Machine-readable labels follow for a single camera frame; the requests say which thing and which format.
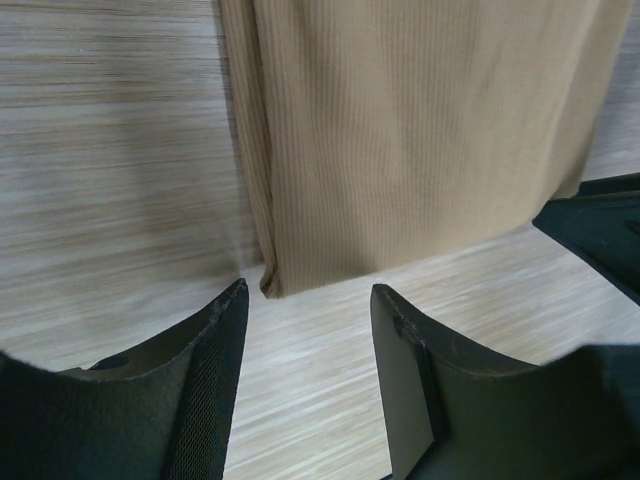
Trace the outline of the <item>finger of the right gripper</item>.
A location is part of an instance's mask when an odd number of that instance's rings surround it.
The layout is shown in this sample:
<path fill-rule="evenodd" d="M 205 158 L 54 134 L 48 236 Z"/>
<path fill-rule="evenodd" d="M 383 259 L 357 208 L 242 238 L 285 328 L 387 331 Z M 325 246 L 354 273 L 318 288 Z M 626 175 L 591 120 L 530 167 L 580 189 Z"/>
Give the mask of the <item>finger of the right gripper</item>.
<path fill-rule="evenodd" d="M 639 298 L 639 175 L 584 181 L 548 202 L 533 225 L 632 300 Z"/>

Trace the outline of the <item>tan tank top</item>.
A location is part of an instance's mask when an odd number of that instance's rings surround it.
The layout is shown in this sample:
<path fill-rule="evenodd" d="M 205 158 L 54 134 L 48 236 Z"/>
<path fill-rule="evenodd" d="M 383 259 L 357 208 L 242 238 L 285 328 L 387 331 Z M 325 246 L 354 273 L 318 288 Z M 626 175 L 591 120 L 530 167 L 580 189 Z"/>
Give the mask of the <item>tan tank top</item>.
<path fill-rule="evenodd" d="M 629 1 L 224 1 L 234 133 L 283 298 L 574 195 Z"/>

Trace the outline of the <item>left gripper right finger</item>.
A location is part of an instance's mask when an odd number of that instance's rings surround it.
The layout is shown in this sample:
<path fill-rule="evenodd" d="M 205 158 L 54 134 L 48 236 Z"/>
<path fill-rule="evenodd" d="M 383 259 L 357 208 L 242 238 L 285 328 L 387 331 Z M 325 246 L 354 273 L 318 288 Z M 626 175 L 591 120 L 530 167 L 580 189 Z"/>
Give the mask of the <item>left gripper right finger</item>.
<path fill-rule="evenodd" d="M 637 346 L 585 345 L 536 366 L 383 284 L 370 312 L 393 478 L 638 477 Z"/>

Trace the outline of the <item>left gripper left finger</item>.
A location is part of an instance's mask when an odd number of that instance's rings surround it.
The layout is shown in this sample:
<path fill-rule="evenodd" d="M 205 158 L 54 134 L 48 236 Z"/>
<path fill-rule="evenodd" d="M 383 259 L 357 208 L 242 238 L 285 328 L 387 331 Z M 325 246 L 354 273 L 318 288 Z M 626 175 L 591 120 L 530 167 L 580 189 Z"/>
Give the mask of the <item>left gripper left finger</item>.
<path fill-rule="evenodd" d="M 244 280 L 88 369 L 1 358 L 5 479 L 219 479 L 248 324 Z"/>

